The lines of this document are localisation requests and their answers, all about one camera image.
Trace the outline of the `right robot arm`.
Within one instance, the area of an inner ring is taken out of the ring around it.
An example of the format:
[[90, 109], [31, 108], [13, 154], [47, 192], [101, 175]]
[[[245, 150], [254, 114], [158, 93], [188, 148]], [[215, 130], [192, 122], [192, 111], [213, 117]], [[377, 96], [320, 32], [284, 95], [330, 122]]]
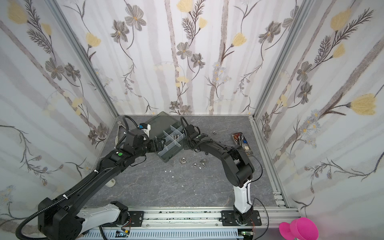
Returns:
[[263, 166], [260, 165], [260, 176], [254, 179], [255, 167], [242, 146], [228, 146], [217, 142], [209, 135], [202, 133], [199, 127], [189, 124], [185, 117], [180, 117], [180, 121], [188, 150], [196, 153], [203, 152], [221, 161], [225, 176], [234, 186], [234, 222], [245, 226], [254, 214], [254, 205], [251, 203], [251, 184], [263, 176]]

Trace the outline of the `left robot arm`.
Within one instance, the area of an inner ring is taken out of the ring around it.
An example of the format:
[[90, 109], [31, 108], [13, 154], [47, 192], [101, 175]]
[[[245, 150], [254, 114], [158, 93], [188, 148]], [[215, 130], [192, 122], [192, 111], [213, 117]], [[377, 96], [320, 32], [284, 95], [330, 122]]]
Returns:
[[158, 135], [160, 125], [154, 119], [135, 124], [126, 130], [117, 146], [103, 157], [96, 168], [84, 179], [54, 199], [45, 198], [38, 205], [38, 210], [23, 220], [16, 229], [19, 240], [27, 240], [22, 233], [23, 227], [34, 218], [38, 219], [38, 229], [45, 240], [74, 240], [84, 232], [86, 219], [78, 213], [88, 200], [107, 182], [131, 166], [139, 157], [147, 153], [158, 153], [165, 145], [165, 140]]

